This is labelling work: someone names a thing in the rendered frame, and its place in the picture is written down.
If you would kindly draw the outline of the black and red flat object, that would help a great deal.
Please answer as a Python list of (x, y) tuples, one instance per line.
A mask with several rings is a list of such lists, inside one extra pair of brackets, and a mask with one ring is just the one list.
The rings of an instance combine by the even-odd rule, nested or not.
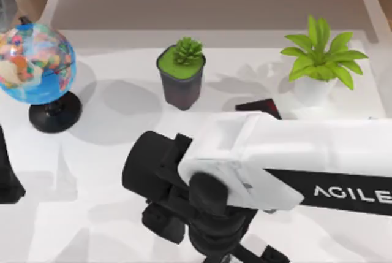
[(237, 104), (235, 105), (235, 110), (239, 112), (259, 111), (267, 113), (278, 120), (282, 119), (273, 99), (263, 99), (259, 101)]

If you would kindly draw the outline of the succulent in dark grey pot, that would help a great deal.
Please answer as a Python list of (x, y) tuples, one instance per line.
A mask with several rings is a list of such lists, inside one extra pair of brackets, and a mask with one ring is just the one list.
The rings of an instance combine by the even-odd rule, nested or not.
[(182, 37), (168, 46), (156, 59), (164, 97), (179, 110), (189, 110), (200, 97), (206, 56), (203, 44)]

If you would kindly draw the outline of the leafy plant in white pot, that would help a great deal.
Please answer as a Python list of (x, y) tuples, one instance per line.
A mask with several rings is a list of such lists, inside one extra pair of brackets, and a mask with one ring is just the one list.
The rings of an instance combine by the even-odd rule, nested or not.
[(359, 60), (368, 55), (352, 48), (352, 32), (340, 32), (331, 37), (330, 24), (323, 18), (307, 17), (307, 33), (287, 34), (293, 46), (285, 47), (281, 55), (294, 57), (288, 80), (299, 102), (315, 107), (324, 102), (337, 82), (354, 90), (353, 74), (363, 75)]

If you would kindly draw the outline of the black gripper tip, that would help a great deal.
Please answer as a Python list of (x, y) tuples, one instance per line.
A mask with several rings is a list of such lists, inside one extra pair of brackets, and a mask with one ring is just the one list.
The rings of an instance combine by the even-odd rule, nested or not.
[(26, 190), (10, 163), (4, 132), (0, 125), (0, 205), (15, 204), (25, 194)]

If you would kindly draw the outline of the blue globe on black stand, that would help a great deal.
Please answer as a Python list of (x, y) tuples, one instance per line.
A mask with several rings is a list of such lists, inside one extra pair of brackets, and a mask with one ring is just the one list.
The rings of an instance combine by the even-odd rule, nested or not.
[(0, 36), (0, 89), (28, 104), (29, 121), (47, 134), (68, 130), (82, 103), (71, 87), (77, 75), (73, 46), (56, 29), (27, 16)]

